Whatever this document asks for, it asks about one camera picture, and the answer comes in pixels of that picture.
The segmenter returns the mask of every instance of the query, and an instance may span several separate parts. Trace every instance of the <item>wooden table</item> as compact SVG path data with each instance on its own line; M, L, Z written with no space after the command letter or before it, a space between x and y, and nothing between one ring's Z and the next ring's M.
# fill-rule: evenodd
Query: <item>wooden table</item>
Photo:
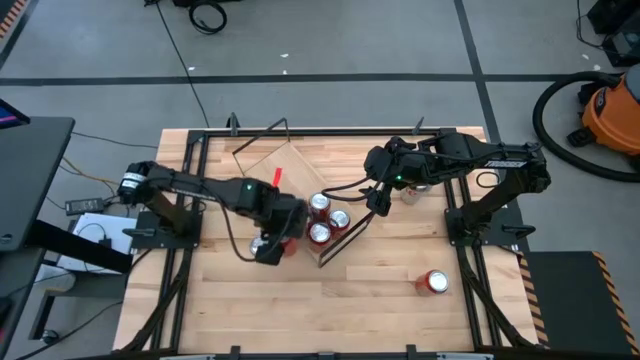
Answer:
M481 127L458 131L484 139ZM187 132L163 131L156 158L159 164L181 168ZM364 177L362 163L367 152L388 139L305 136L292 137L291 144L283 145L284 138L266 138L234 158L231 152L247 139L214 138L209 143L205 175L251 175L274 151L293 146L329 186L338 186ZM424 136L405 137L410 142L421 139ZM197 156L191 168L196 164ZM285 167L283 177L296 169ZM476 185L476 174L468 179L474 199L487 191ZM407 344L415 344L418 351L472 350L456 252L446 237L443 186L434 187L414 206L405 205L396 192L392 201L388 217L376 217L369 229L322 269L306 251L283 259L278 267L240 261L231 249L218 205L209 203L189 277L180 353L228 353L232 345L240 345L243 353L404 352ZM364 203L351 206L356 214L366 212ZM240 251L248 254L257 229L247 219L232 215L231 220ZM131 274L115 349L133 338L153 310L165 254L165 250L152 251ZM492 247L485 248L484 254L497 304L524 337L537 342L516 256ZM179 262L176 259L176 270ZM418 297L412 281L431 269L448 274L449 290ZM484 310L478 299L476 303L483 340L489 344ZM172 312L169 309L165 317L165 346Z

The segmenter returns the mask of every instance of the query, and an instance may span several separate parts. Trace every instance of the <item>black mat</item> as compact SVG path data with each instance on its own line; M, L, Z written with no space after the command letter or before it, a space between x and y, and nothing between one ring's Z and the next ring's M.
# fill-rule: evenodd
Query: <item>black mat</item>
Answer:
M637 351L600 255L540 252L527 253L525 259L551 349L629 355Z

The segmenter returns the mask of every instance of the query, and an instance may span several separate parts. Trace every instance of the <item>wire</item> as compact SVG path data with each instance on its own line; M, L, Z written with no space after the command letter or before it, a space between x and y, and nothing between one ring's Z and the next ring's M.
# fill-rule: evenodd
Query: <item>wire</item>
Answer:
M107 139L107 138L103 138L103 137L95 136L95 135L87 135L87 134L79 133L79 132L76 132L76 131L73 131L72 134L73 135L82 136L82 137L86 137L86 138L89 138L89 139L102 140L102 141L110 142L110 143L113 143L113 144L129 146L129 147L139 147L139 148L148 148L148 149L157 149L158 148L157 146L152 146L152 145L140 145L140 144L124 143L124 142L121 142L121 141L111 140L111 139Z
M362 196L349 198L349 197L344 197L344 196L331 195L328 192L336 191L336 190L345 190L345 189L348 189L348 188L352 188L354 186L358 186L358 185L362 184L363 182L371 179L371 177L373 177L373 174L368 175L364 179L360 179L360 180L354 182L353 184L342 185L342 186L337 186L337 187L334 187L334 188L324 189L324 190L320 191L320 193L322 195L326 196L329 199L338 200L338 201L355 202L355 201L364 200L364 199L368 198L369 196L371 196L374 192L376 192L378 190L378 187L380 187L380 183L382 183L382 179L384 179L384 177L387 174L387 171L389 170L390 166L391 166L391 163L388 163L387 166L382 171L382 175L380 175L380 177L379 177L378 181L376 182L376 184Z
M102 315L105 311L109 310L110 308L112 308L112 307L114 307L114 306L116 306L116 305L120 305L120 304L122 304L122 301L118 301L118 302L116 302L116 303L113 303L113 304L111 304L111 305L109 305L109 306L107 306L107 307L103 308L103 309L102 309L102 310L100 310L97 314L95 314L93 317L91 317L89 320L85 321L82 325L78 326L77 328L75 328L75 329L71 330L71 331L70 331L69 333L67 333L66 335L61 336L60 338L58 338L58 339L54 340L52 343L47 344L47 345L45 345L45 346L41 347L40 349L38 349L38 350L36 350L36 351L30 352L30 353L28 353L28 354L26 354L26 355L22 355L21 357L19 357L19 358L15 359L15 360L26 360L26 359L29 359L29 358L31 358L31 357L33 357L33 356L36 356L36 355L40 354L41 352L43 352L43 351L45 351L45 350L47 350L47 349L49 349L49 348L51 348L51 347L53 347L53 346L55 346L55 345L59 344L60 342L62 342L62 341L64 341L64 340L66 340L67 338L69 338L71 335L73 335L73 334L77 333L78 331L82 330L85 326L89 325L93 320L97 319L97 318L98 318L100 315Z
M267 250L260 257L256 256L254 258L245 258L244 256L242 256L242 254L240 254L240 251L238 251L238 246L236 245L236 240L234 239L233 231L231 230L231 223L229 222L229 215L227 214L227 209L225 208L225 206L221 202L219 202L219 204L220 204L220 209L222 209L222 214L224 215L224 221L225 221L225 223L227 225L227 232L229 233L229 240L231 241L231 247L233 248L233 252L236 253L236 256L240 260L245 261L245 262L257 262L258 260L265 259L267 256L271 255L271 253L278 247L278 244L280 244L280 241L284 237L285 232L288 230L289 225L291 224L291 219L293 218L293 213L295 212L295 210L291 210L289 212L289 216L287 216L287 221L285 222L284 226L282 227L282 231L278 235L278 238L276 239L276 241L273 242L273 245L271 245L269 250Z
M60 168L60 169L62 169L62 170L64 170L64 171L66 171L66 172L68 172L68 173L69 173L69 174L71 174L71 175L76 175L76 176L82 176L82 177L85 177L84 175L82 175L82 174L78 174L78 173L75 173L75 172L73 172L73 171L71 171L71 170L69 170L69 169L65 168L65 167L64 167L64 166L62 166L62 165L58 165L58 168ZM107 183L106 181L101 181L101 180L96 180L96 179L91 179L91 178L87 178L87 179L89 179L89 180L95 180L95 181L100 181L100 182L101 182L101 183L103 183L107 188L109 188L109 191L111 192L111 195L112 195L113 197L116 197L116 192L113 190L113 188L111 187L111 185L109 185L109 183Z
M91 179L91 180L107 182L109 184L120 186L119 183L117 183L117 182L115 182L113 180L104 179L104 178L100 178L100 177L96 177L96 176L91 176L91 175L87 175L87 174L83 173L82 170L78 169L77 166L73 165L73 163L71 161L69 161L69 159L67 159L64 156L62 157L62 160L64 160L64 162L66 162L69 166L71 166L71 168L73 170L75 170L78 173L79 176L83 176L83 177L86 177L86 178Z
M144 259L144 258L145 258L145 256L147 256L147 255L151 252L151 250L153 250L153 249L147 249L147 251L143 252L143 253L142 253L142 254L141 254L141 255L140 255L140 256L139 256L139 257L138 257L138 258L133 262L133 264L131 264L131 269L129 270L129 273L131 273L131 271L133 270L133 268L135 268L135 267L136 267L136 265L138 265L138 263L140 263L140 261L141 261L142 259ZM6 295L4 295L4 296L2 296L2 297L10 297L11 295L13 295L13 294L17 293L18 291L23 290L24 288L27 288L27 287L29 287L29 286L33 286L33 285L35 285L35 284L37 284L37 283L41 283L41 282L43 282L43 281L47 281L47 280L51 280L51 279L56 279L56 278L59 278L59 277L69 276L69 275L72 275L72 274L71 274L71 273L64 273L64 274L58 274L58 275L54 275L54 276L49 276L49 277L47 277L47 278L40 279L40 280L38 280L38 281L34 281L33 283L28 283L28 284L26 284L26 285L20 286L20 287L19 287L19 288L17 288L17 289L11 290L10 292L8 292Z
M67 209L65 209L64 207L58 205L55 201L51 200L50 197L47 196L47 197L45 197L45 199L47 199L50 203L53 204L53 206L57 207L58 209L67 211Z
M129 217L129 215L130 215L131 213L130 213L130 211L129 211L129 206L128 206L127 204L123 204L123 203L121 203L121 202L116 202L116 201L109 201L109 200L111 200L111 199L113 199L113 198L116 198L116 197L117 197L117 195L114 195L114 196L112 196L112 197L110 197L110 198L106 198L106 199L105 199L105 201L107 202L107 203L106 203L106 205L105 205L105 209L106 209L106 208L108 208L108 207L109 207L109 206L111 206L111 205L122 205L122 206L124 206L124 209L127 211L127 215L126 215L126 217Z
M183 207L186 209L186 208L187 208L187 207L189 207L189 205L191 205L191 204L193 204L193 202L190 202L190 203L188 203L187 205L185 205L185 206L183 206ZM207 211L207 203L205 203L204 201L200 201L200 202L198 202L198 205L202 205L202 209L198 208L198 213L199 213L199 214L202 214L202 213L204 213L205 211Z
M147 249L147 251L143 252L142 254L140 254L140 256L138 256L138 258L133 262L133 264L131 264L131 270L133 270L134 267L136 267L136 265L138 265L138 263L145 258L145 256L149 255L149 253L151 252L151 250L153 249Z
M68 276L68 275L72 275L72 274L71 273L58 274L58 275L50 276L48 278L40 279L38 281L34 281L33 283L30 282L27 285L23 285L23 286L20 286L17 289L11 290L10 292L7 293L7 295L4 295L3 297L10 297L11 295L17 293L18 291L23 290L26 287L33 286L33 285L35 285L37 283L41 283L43 281L47 281L47 280L51 280L51 279L55 279L55 278L59 278L59 277L63 277L63 276Z
M495 185L482 185L480 183L480 178L484 175L493 175L496 177L496 184ZM494 187L500 185L500 175L496 172L493 171L483 171L480 174L478 174L478 176L476 176L476 185L478 185L478 187L483 188L483 189L493 189Z
M195 16L195 11L200 6L211 6L214 10L220 13L222 16L222 24L218 27L211 28L202 21L202 19L198 19L198 17ZM227 13L224 11L222 6L213 0L197 0L189 7L189 21L191 21L191 25L193 25L199 33L213 35L219 33L225 26L227 26Z
M193 86L193 81L191 79L191 75L189 75L189 70L187 70L187 65L184 63L182 59L182 54L180 54L180 50L178 50L178 46L176 42L173 40L173 36L171 35L171 31L169 30L169 26L167 22L164 20L164 15L162 14L162 10L160 9L160 5L156 2L156 8L158 8L158 13L160 14L160 19L162 19L162 23L164 24L164 28L167 30L167 35L169 35L169 39L171 40L171 44L173 48L176 50L176 54L178 55L178 59L180 59L180 63L182 64L182 69L184 69L185 75L187 75L187 80L189 80L189 86L191 86L191 91L193 92L193 96L195 96L196 101L198 102L198 106L200 107L200 111L202 112L202 117L204 118L204 122L207 124L207 128L210 128L209 119L207 119L207 113L204 111L204 106L202 106L202 102L200 101L200 97L196 92L195 87Z

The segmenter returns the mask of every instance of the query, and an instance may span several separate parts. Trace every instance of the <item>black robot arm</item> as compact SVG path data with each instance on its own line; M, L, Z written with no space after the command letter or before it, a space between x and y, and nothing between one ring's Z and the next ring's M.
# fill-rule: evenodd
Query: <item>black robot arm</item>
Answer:
M123 204L144 204L158 215L163 228L176 236L190 231L190 211L172 204L163 191L215 201L225 209L254 221L261 229L264 245L256 261L277 265L282 249L271 251L283 238L302 237L307 221L307 205L291 194L254 178L217 180L177 172L152 161L133 163L127 168L118 196ZM270 255L261 258L266 251Z
M491 213L521 193L541 192L551 183L540 146L488 144L460 133L441 133L417 144L393 137L384 147L376 146L364 163L367 178L384 184L382 190L369 188L367 206L380 216L390 208L391 189L436 185L466 176L479 168L505 169L505 179L479 201L464 205L465 226L486 221Z

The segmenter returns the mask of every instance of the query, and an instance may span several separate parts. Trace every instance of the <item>black cable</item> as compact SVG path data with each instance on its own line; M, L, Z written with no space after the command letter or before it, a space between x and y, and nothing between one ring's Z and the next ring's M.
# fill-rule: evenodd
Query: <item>black cable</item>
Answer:
M554 155L580 170L609 180L633 183L640 182L640 174L609 169L574 155L555 142L544 127L542 116L549 99L551 99L556 92L560 91L565 86L583 81L596 82L598 84L602 84L602 86L612 87L617 86L620 79L616 76L597 71L583 71L567 75L564 79L551 84L551 86L549 86L542 95L540 95L540 98L533 108L533 129L535 130L536 135L540 138L540 142L544 144L544 146L546 146Z
M116 141L116 140L103 138L103 137L100 137L100 136L87 135L87 134L79 133L79 132L76 132L76 131L73 131L72 134L73 135L82 136L82 137L86 137L86 138L89 138L89 139L102 140L102 141L110 142L110 143L117 144L117 145L123 145L123 146L129 146L129 147L139 147L139 148L148 148L148 149L158 149L157 146L141 145L141 144L129 144L129 143L121 142L121 141Z
M61 343L62 341L66 340L67 338L69 338L71 335L77 333L78 331L82 330L85 326L89 325L93 320L97 319L100 315L102 315L105 311L109 310L110 308L116 306L116 305L120 305L122 304L122 301L118 301L116 303L113 303L107 307L105 307L104 309L100 310L97 314L95 314L93 317L91 317L89 320L85 321L82 325L78 326L77 328L71 330L69 333L67 333L64 336L59 337L58 339L54 340L53 342L51 342L50 344L47 344L43 347L41 347L40 349L36 350L36 351L32 351L26 355L22 355L21 357L15 359L15 360L26 360L29 359L31 357L34 357L38 354L40 354L41 352Z
M138 265L138 263L144 259L147 255L149 255L149 253L151 252L151 250L153 249L147 249L147 251L143 252L142 254L140 254L140 256L138 256L138 258L133 262L133 264L131 264L131 270L133 270L134 267L136 267L136 265Z
M198 106L200 107L200 111L202 112L202 117L204 118L204 122L207 124L207 128L210 128L209 119L207 119L207 113L204 111L204 106L202 106L202 102L200 101L200 97L196 92L195 87L193 86L193 81L191 80L191 75L189 75L189 70L187 70L187 65L184 63L182 59L182 54L180 54L180 50L178 50L178 46L176 42L173 40L173 36L171 35L171 31L169 30L169 26L167 22L164 20L164 15L162 14L162 10L160 9L160 5L156 2L156 8L158 8L158 13L160 14L160 19L162 19L162 24L164 24L165 30L167 30L167 35L169 35L169 39L171 40L171 44L173 48L176 50L176 54L178 55L178 59L180 59L180 63L182 64L182 68L184 69L185 75L187 75L187 80L189 81L189 86L191 86L191 91L193 92L193 96L195 96L196 101L198 102Z
M254 258L245 258L244 256L242 256L242 254L240 254L240 251L238 251L238 246L236 245L236 240L233 237L233 231L231 230L231 223L229 222L229 215L227 214L227 209L225 208L225 206L221 202L218 202L218 203L220 204L220 208L222 209L222 214L224 215L224 221L227 224L227 232L229 233L229 240L231 241L231 247L233 248L233 252L236 253L236 256L240 260L245 261L245 262L257 262L258 260L264 259L264 258L268 257L269 255L271 255L271 253L278 247L278 244L280 244L280 241L284 237L285 232L287 231L287 229L289 228L289 225L291 224L291 219L293 218L293 213L295 212L295 210L291 210L289 212L289 216L287 217L287 221L285 222L284 226L282 227L282 231L280 232L280 235L278 235L277 240L273 242L273 245L271 245L271 247L264 254L262 254L262 256L254 257Z
M45 199L47 199L50 203L53 204L53 206L57 207L58 209L63 210L63 211L67 211L67 209L65 209L64 207L58 205L55 201L51 200L50 197L47 196L47 197L45 197Z
M211 6L218 13L220 13L220 15L222 16L222 24L218 27L210 28L204 21L198 19L195 16L195 11L201 6ZM199 33L205 35L213 35L219 33L222 29L225 28L225 26L227 26L227 13L224 11L222 6L220 6L220 4L213 0L198 0L189 7L189 21L191 21L191 25L193 25L193 27L195 27Z
M360 179L360 180L354 182L353 184L342 185L342 186L337 186L337 187L334 187L334 188L324 189L324 190L320 191L320 193L322 195L326 196L329 199L338 200L338 201L355 202L355 201L364 200L364 199L368 198L369 196L371 196L374 192L376 192L378 190L378 188L380 187L380 184L382 183L382 179L384 179L384 176L387 174L387 171L389 170L390 166L391 166L391 163L388 163L387 166L384 168L384 170L382 170L382 174L380 175L380 177L379 177L378 181L376 182L376 184L362 196L349 198L349 197L344 197L344 196L331 195L331 194L329 194L329 192L330 191L336 191L336 190L345 190L345 189L348 189L348 188L352 188L354 186L358 186L358 185L362 184L363 182L371 179L371 177L373 177L373 174L368 175L364 179Z
M360 179L360 180L358 180L358 181L356 181L354 183L347 184L347 185L336 186L336 187L332 187L332 188L326 188L326 189L324 189L324 191L340 191L340 190L351 189L352 187L358 186L358 185L362 184L363 182L365 182L367 180L371 180L372 177L373 177L373 174L367 175L365 178Z
M480 183L480 178L484 175L493 175L496 177L496 184L495 185L482 185ZM493 189L494 187L500 185L500 175L497 172L493 172L493 171L483 171L481 173L478 174L478 176L476 176L476 185L478 185L478 187L481 187L483 189Z
M193 202L188 203L187 205L183 206L185 209L187 207L189 207L189 205L192 205ZM198 208L198 213L199 214L203 214L205 211L207 211L207 203L205 203L204 201L199 201L198 205L202 205L202 208Z
M89 180L100 181L101 183L103 183L103 184L104 184L104 185L109 189L109 192L111 192L111 195L112 195L113 197L115 197L115 196L116 196L116 192L113 190L113 188L112 188L112 187L109 185L109 183L107 183L106 181L102 181L102 180L96 180L96 179L88 178L88 177L84 176L83 174L80 174L80 173L77 173L77 172L73 172L73 171L71 171L71 170L69 170L69 169L65 168L65 167L64 167L64 166L62 166L62 165L58 165L58 168L59 168L59 169L62 169L62 170L64 170L64 171L66 171L66 172L68 172L68 173L69 173L69 174L71 174L71 175L81 176L81 177L84 177L84 178L89 179Z
M59 277L63 277L63 276L68 276L68 275L72 275L72 274L71 273L64 273L64 274L54 275L54 276L50 276L48 278L40 279L38 281L34 281L33 283L28 283L26 285L20 286L17 289L11 290L10 292L7 293L7 295L3 295L2 297L10 297L11 295L17 293L20 290L23 290L26 287L33 286L33 285L35 285L37 283L41 283L43 281L47 281L47 280L51 280L51 279L55 279L55 278L59 278Z
M135 267L136 267L136 265L138 265L138 263L140 262L140 260L144 259L144 258L145 258L145 256L147 256L147 255L151 252L151 250L152 250L152 249L147 249L147 251L145 251L144 253L142 253L142 255L140 255L140 256L139 256L139 257L138 257L138 258L133 262L133 264L131 264L131 270L133 270L133 268L135 268ZM17 288L17 289L11 290L11 291L10 291L10 292L8 292L6 295L3 295L2 297L10 297L11 295L13 295L13 294L17 293L17 292L18 292L18 291L20 291L20 290L23 290L23 289L24 289L24 288L26 288L26 287L33 286L33 285L35 285L35 284L37 284L37 283L41 283L41 282L43 282L43 281L47 281L47 280L51 280L51 279L55 279L55 278L59 278L59 277L63 277L63 276L69 276L69 275L72 275L72 274L71 274L71 273L64 273L64 274L58 274L58 275L54 275L54 276L49 276L48 278L40 279L40 280L38 280L38 281L34 281L33 283L28 283L28 284L26 284L26 285L23 285L23 286L21 286L21 287Z
M117 195L116 196L112 196L110 198L107 198L107 199L105 199L105 201L113 199L115 197L117 197ZM111 205L122 205L122 206L124 206L124 209L127 211L127 215L125 215L126 217L129 217L129 215L131 214L131 212L129 211L129 206L127 204L123 204L121 202L115 202L115 201L107 202L107 204L105 205L105 209L108 208Z

